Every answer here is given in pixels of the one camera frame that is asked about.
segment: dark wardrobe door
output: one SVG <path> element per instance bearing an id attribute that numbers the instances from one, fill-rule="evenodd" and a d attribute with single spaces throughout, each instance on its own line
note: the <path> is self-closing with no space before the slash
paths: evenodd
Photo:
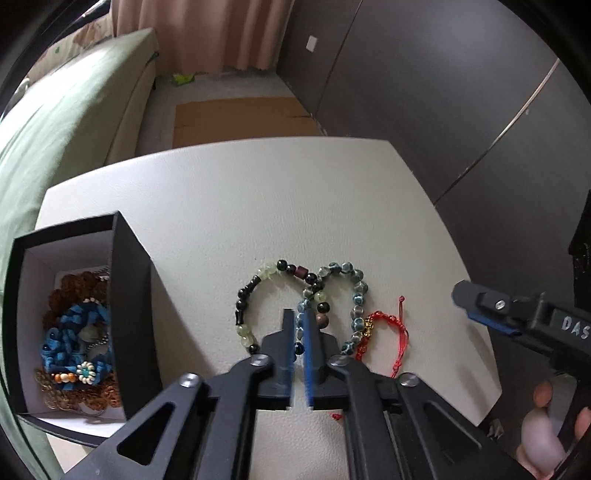
<path id="1" fill-rule="evenodd" d="M 436 200 L 555 59 L 497 0 L 363 0 L 317 119 L 329 135 L 389 140 Z"/>
<path id="2" fill-rule="evenodd" d="M 591 188 L 591 105 L 559 65 L 526 114 L 437 204 L 470 277 L 514 295 L 573 302 L 567 249 Z M 493 415 L 514 449 L 547 361 L 492 336 L 503 386 Z"/>
<path id="3" fill-rule="evenodd" d="M 295 0 L 277 73 L 306 110 L 315 114 L 345 35 L 361 0 Z M 306 49 L 310 36 L 317 42 Z"/>

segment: red string bracelet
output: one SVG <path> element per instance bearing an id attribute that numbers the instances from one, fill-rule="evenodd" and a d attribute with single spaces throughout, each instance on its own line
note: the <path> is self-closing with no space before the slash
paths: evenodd
<path id="1" fill-rule="evenodd" d="M 369 339 L 371 338 L 372 329 L 374 328 L 374 323 L 378 320 L 385 320 L 388 322 L 388 325 L 392 327 L 396 327 L 398 329 L 398 356 L 396 361 L 392 365 L 392 374 L 390 375 L 391 378 L 395 378 L 398 375 L 398 371 L 402 366 L 402 357 L 404 356 L 404 352 L 408 347 L 408 330 L 404 325 L 404 317 L 403 317 L 403 308 L 402 303 L 404 302 L 404 297 L 400 296 L 398 298 L 398 318 L 394 315 L 387 315 L 380 310 L 376 310 L 375 312 L 371 313 L 365 319 L 365 331 L 363 333 L 363 339 L 359 342 L 357 346 L 357 353 L 355 354 L 355 359 L 361 361 L 363 360 L 363 356 L 368 351 L 368 343 Z M 343 416 L 340 413 L 333 413 L 331 415 L 335 420 L 340 420 Z"/>

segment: hand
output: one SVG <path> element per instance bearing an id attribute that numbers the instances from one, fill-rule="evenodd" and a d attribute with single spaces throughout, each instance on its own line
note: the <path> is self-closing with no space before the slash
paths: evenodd
<path id="1" fill-rule="evenodd" d="M 538 385 L 534 390 L 534 404 L 537 408 L 544 408 L 545 406 L 550 403 L 552 400 L 552 385 L 550 382 L 543 382 L 542 384 Z M 574 436 L 577 440 L 580 440 L 581 437 L 585 434 L 589 425 L 591 424 L 591 410 L 585 407 L 579 415 L 577 416 L 577 420 L 574 423 Z M 554 472 L 551 472 L 547 475 L 541 473 L 538 468 L 533 465 L 533 463 L 527 458 L 525 454 L 525 449 L 523 445 L 519 445 L 517 447 L 517 461 L 529 472 L 531 473 L 536 480 L 547 480 L 552 477 Z"/>

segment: pink curtain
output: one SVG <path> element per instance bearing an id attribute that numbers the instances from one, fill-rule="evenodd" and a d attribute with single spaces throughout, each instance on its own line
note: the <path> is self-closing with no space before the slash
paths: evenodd
<path id="1" fill-rule="evenodd" d="M 274 67 L 291 0 L 113 0 L 113 30 L 154 27 L 158 73 Z"/>

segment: white table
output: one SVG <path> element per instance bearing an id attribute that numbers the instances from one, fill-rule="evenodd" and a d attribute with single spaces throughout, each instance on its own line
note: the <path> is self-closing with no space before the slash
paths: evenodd
<path id="1" fill-rule="evenodd" d="M 404 295 L 411 346 L 403 370 L 472 422 L 501 393 L 486 329 L 450 298 L 467 278 L 459 254 L 387 142 L 274 138 L 148 155 L 53 187 L 37 228 L 113 210 L 154 261 L 154 330 L 165 385 L 185 371 L 219 374 L 245 356 L 234 327 L 236 292 L 264 261 L 285 258 L 315 270 L 351 261 L 369 284 L 366 312 L 396 313 Z M 301 293 L 293 285 L 277 276 L 251 297 L 246 319 L 258 339 L 278 329 L 283 307 L 296 305 Z M 326 291 L 328 331 L 342 342 L 350 335 L 352 288 L 341 279 Z M 396 352 L 397 334 L 378 326 L 369 367 L 388 375 Z M 61 446 L 54 449 L 64 457 Z M 342 426 L 307 409 L 300 364 L 292 410 L 258 416 L 251 472 L 252 479 L 348 477 Z"/>

